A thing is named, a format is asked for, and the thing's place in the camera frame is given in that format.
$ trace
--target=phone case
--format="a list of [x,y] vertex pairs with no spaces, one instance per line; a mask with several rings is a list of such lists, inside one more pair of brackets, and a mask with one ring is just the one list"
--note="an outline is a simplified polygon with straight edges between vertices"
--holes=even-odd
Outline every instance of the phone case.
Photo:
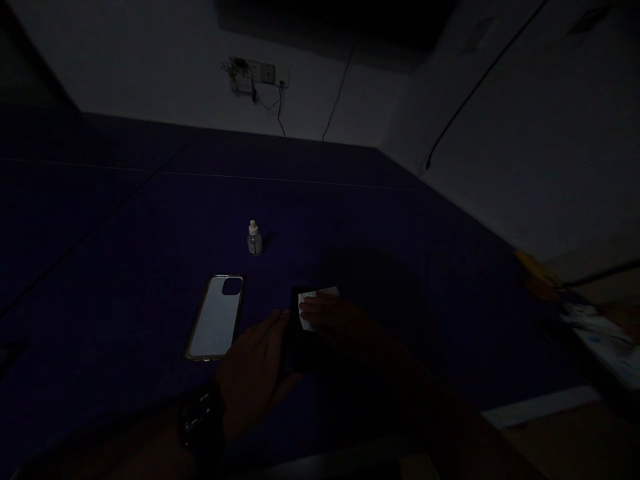
[[[223,292],[229,279],[240,279],[239,292]],[[185,348],[187,360],[210,361],[225,356],[237,337],[244,290],[242,275],[214,275],[209,279]]]

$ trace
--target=smartphone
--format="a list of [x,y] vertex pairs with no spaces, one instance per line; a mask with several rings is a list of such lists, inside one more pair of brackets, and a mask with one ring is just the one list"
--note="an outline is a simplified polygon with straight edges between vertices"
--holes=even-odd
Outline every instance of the smartphone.
[[330,371],[339,367],[342,357],[314,331],[304,330],[300,322],[298,294],[319,290],[296,286],[291,290],[291,317],[287,324],[288,365],[296,372]]
[[209,279],[185,348],[187,360],[220,360],[225,356],[238,334],[244,290],[243,275]]

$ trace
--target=hand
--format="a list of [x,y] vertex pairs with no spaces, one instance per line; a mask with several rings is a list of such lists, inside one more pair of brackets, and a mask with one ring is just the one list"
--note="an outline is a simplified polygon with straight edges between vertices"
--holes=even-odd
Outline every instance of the hand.
[[301,317],[336,350],[352,353],[366,363],[382,360],[393,344],[367,313],[353,302],[316,292],[300,303]]
[[274,310],[240,335],[220,362],[214,378],[226,406],[222,424],[227,442],[258,423],[303,378],[292,373],[276,385],[288,321],[289,310]]

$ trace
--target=black cable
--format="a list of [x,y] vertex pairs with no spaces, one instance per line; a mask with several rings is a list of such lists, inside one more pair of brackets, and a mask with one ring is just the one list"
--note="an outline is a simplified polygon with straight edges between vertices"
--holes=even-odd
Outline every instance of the black cable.
[[271,109],[274,108],[278,103],[280,103],[280,98],[278,98],[278,100],[273,102],[273,104],[270,107],[266,106],[265,103],[262,100],[256,100],[255,102],[259,103],[260,105],[262,105],[267,112],[271,113]]
[[338,106],[338,101],[340,100],[340,92],[342,92],[342,86],[345,84],[345,79],[347,78],[347,70],[349,70],[349,65],[351,64],[351,59],[353,58],[353,50],[355,49],[355,40],[351,46],[351,52],[349,54],[349,60],[347,60],[347,66],[345,67],[345,71],[342,74],[342,81],[340,82],[340,88],[338,88],[338,96],[335,99],[333,104],[333,109],[331,110],[331,114],[329,116],[329,121],[327,122],[327,127],[325,128],[325,132],[322,134],[322,140],[325,140],[325,135],[327,134],[327,130],[329,130],[329,125],[331,124],[331,119],[333,118],[333,112],[335,112],[335,108]]
[[278,88],[278,93],[280,94],[280,98],[278,100],[278,102],[280,102],[280,104],[278,105],[278,123],[280,124],[280,128],[282,129],[282,135],[286,138],[287,134],[285,133],[285,128],[282,126],[282,122],[280,121],[280,112],[282,111],[282,89],[284,87],[285,87],[284,84],[282,84],[281,82],[280,88]]
[[467,98],[465,98],[464,102],[462,102],[462,105],[460,105],[458,110],[456,110],[456,112],[451,117],[451,120],[449,120],[447,126],[444,128],[444,130],[442,130],[442,133],[438,137],[438,140],[436,140],[435,143],[433,144],[433,147],[431,148],[431,151],[429,152],[429,157],[427,158],[427,163],[425,164],[425,170],[428,170],[431,167],[431,157],[433,156],[433,152],[435,152],[435,149],[438,147],[438,144],[440,143],[440,140],[442,140],[442,137],[445,136],[445,133],[447,132],[447,130],[449,130],[449,127],[451,126],[451,124],[453,123],[455,118],[458,116],[458,114],[461,112],[461,110],[465,107],[465,105],[470,100],[470,98],[473,96],[475,91],[478,90],[478,87],[480,86],[480,84],[485,80],[485,78],[487,78],[487,75],[495,67],[495,64],[498,63],[498,60],[500,60],[500,58],[502,58],[502,56],[506,53],[506,51],[509,50],[509,48],[513,45],[513,43],[518,39],[520,34],[522,34],[522,32],[524,32],[525,28],[527,28],[529,26],[529,24],[533,21],[533,19],[536,18],[538,13],[540,13],[540,10],[542,10],[542,8],[544,8],[544,6],[548,2],[549,2],[549,0],[543,0],[543,2],[538,6],[538,8],[536,8],[535,12],[533,12],[533,14],[524,23],[524,25],[522,25],[522,27],[520,27],[520,30],[518,30],[518,32],[516,32],[516,34],[513,36],[513,38],[510,40],[510,42],[502,49],[500,54],[498,54],[498,56],[495,58],[495,60],[491,63],[491,65],[489,66],[489,68],[485,72],[485,74],[482,75],[482,77],[480,77],[480,80],[478,80],[478,83],[475,84],[475,87],[471,90],[470,94],[467,95]]

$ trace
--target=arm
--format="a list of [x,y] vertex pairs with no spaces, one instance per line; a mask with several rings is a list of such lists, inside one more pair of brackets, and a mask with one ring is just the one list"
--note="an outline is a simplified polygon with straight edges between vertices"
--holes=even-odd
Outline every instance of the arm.
[[[213,381],[225,404],[219,423],[226,442],[254,426],[300,380],[292,374],[277,384],[288,320],[288,310],[274,310],[246,330],[220,363]],[[65,442],[24,468],[18,479],[190,478],[197,466],[191,452],[180,446],[181,404],[172,401],[143,417]],[[212,446],[211,455],[219,453]]]
[[322,292],[317,295],[300,304],[302,318],[334,348],[354,354],[394,384],[422,420],[429,454],[443,478],[543,478],[500,432],[362,309]]

